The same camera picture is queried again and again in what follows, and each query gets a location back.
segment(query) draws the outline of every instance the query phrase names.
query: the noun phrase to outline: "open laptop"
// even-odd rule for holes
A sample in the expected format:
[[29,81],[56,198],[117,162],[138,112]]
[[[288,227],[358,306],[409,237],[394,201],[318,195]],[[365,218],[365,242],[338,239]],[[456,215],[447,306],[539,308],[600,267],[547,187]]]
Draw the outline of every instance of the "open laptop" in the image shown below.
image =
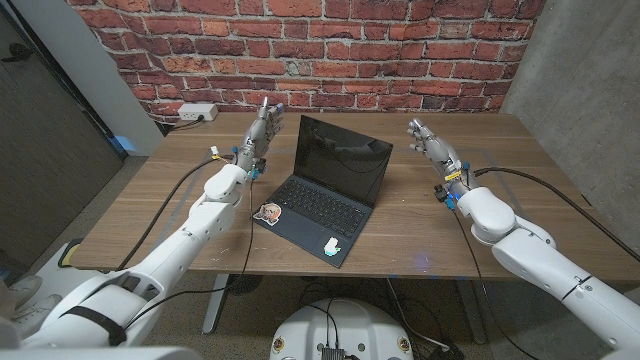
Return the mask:
[[373,212],[392,148],[302,115],[293,175],[253,221],[340,267]]

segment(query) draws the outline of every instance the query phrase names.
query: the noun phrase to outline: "blue clip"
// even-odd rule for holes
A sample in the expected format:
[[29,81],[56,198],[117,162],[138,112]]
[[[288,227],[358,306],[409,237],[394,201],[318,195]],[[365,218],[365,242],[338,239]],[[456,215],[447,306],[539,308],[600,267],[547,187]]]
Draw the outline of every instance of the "blue clip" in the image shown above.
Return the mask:
[[451,200],[451,198],[447,198],[447,200],[445,200],[444,203],[447,204],[447,207],[449,208],[449,210],[455,210],[456,205],[453,203],[453,200]]

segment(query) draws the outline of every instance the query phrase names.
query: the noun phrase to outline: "power strip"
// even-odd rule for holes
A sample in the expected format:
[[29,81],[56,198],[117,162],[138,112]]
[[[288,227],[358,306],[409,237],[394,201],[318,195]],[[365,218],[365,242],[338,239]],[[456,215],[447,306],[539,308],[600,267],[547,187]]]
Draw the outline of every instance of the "power strip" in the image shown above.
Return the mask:
[[213,121],[218,115],[218,108],[215,104],[183,104],[178,114],[184,121],[196,121],[200,115],[204,116],[204,121]]

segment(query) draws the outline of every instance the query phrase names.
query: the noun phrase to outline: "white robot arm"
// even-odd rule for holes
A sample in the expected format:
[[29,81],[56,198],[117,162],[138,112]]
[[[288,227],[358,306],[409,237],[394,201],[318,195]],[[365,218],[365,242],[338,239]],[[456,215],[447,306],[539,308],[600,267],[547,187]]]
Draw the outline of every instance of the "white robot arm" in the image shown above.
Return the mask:
[[267,101],[265,98],[233,163],[207,181],[187,221],[138,265],[96,276],[76,288],[56,306],[40,331],[22,342],[22,348],[142,343],[162,306],[139,314],[166,299],[202,247],[231,227],[242,187],[264,170],[261,157],[282,128],[283,109],[282,104],[268,108]]
[[451,210],[457,201],[460,212],[473,219],[473,236],[492,246],[502,266],[553,295],[614,350],[638,348],[640,306],[567,259],[546,231],[478,186],[453,147],[420,120],[409,124],[408,133],[417,141],[411,149],[425,154],[446,181],[436,186],[436,196]]

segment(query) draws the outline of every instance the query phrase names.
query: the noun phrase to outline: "sticker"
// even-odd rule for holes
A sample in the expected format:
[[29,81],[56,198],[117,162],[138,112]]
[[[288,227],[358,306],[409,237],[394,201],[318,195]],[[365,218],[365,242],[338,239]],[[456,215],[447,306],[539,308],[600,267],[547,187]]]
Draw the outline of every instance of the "sticker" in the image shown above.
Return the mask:
[[327,241],[327,245],[324,246],[324,253],[328,256],[337,254],[340,248],[337,248],[336,245],[338,245],[338,239],[332,237]]
[[269,203],[261,205],[260,211],[253,214],[253,218],[262,220],[267,224],[273,226],[280,220],[280,214],[282,214],[282,209],[280,209],[280,206],[274,203]]
[[445,179],[446,181],[449,181],[449,180],[451,180],[451,179],[455,179],[456,177],[460,176],[460,174],[462,174],[462,171],[458,170],[458,171],[454,172],[454,173],[453,173],[453,174],[451,174],[451,175],[447,175],[447,176],[445,176],[445,177],[444,177],[444,179]]

